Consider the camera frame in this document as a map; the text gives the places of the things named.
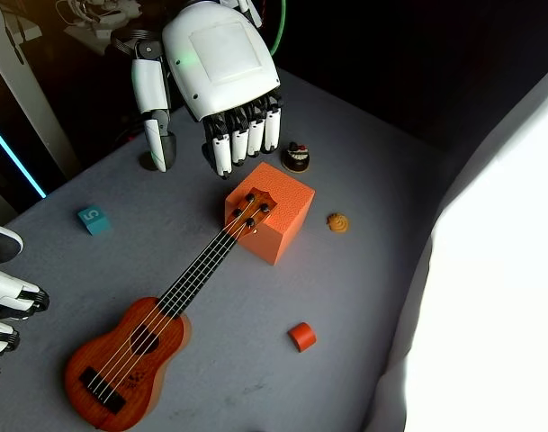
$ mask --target gray tabletop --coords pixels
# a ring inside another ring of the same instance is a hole
[[[236,247],[187,314],[193,337],[169,366],[157,408],[133,430],[358,430],[387,358],[423,247],[436,154],[420,141],[281,72],[281,146],[310,148],[296,176],[317,193],[276,266]],[[112,328],[139,297],[170,285],[220,229],[225,196],[261,155],[219,179],[202,157],[202,126],[172,117],[178,160],[142,169],[143,137],[12,221],[25,250],[0,269],[50,295],[14,324],[22,343],[0,358],[0,431],[92,430],[70,407],[62,374],[82,343]],[[76,212],[96,204],[110,231],[92,237]],[[343,212],[346,234],[326,217]],[[307,321],[316,345],[299,354],[285,332]]]

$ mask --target white robotic hand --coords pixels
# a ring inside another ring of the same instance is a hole
[[[251,1],[194,1],[164,28],[163,45],[144,32],[134,49],[132,82],[157,169],[170,168],[176,153],[167,130],[166,64],[190,114],[203,122],[219,176],[227,178],[246,156],[277,148],[280,80],[260,25]]]
[[[23,249],[15,232],[0,227],[0,263],[14,258]],[[49,306],[49,296],[37,285],[0,272],[0,319],[25,320]],[[8,324],[0,322],[0,356],[17,348],[20,336]]]

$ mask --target ukulele neck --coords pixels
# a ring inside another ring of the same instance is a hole
[[[225,231],[210,242],[192,264],[159,297],[158,307],[168,317],[178,318],[210,279],[237,241]]]

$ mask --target blue cube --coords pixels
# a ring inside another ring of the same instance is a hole
[[[80,211],[77,216],[82,220],[85,227],[93,236],[110,228],[110,222],[105,217],[102,209],[97,205],[92,205],[87,209]]]

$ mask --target blue light strip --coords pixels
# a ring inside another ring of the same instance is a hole
[[[33,188],[36,190],[38,194],[40,194],[41,198],[45,198],[46,194],[41,190],[40,186],[36,183],[36,181],[33,179],[31,174],[28,172],[27,169],[25,169],[25,166],[22,165],[22,162],[20,162],[20,159],[12,152],[12,149],[10,146],[8,146],[2,136],[0,135],[0,146],[2,146],[2,149],[5,150],[5,153],[7,153],[7,156],[10,157],[10,159],[15,163],[15,165],[20,168],[20,171],[22,171],[22,174],[25,178],[28,179],[28,182],[33,186]]]

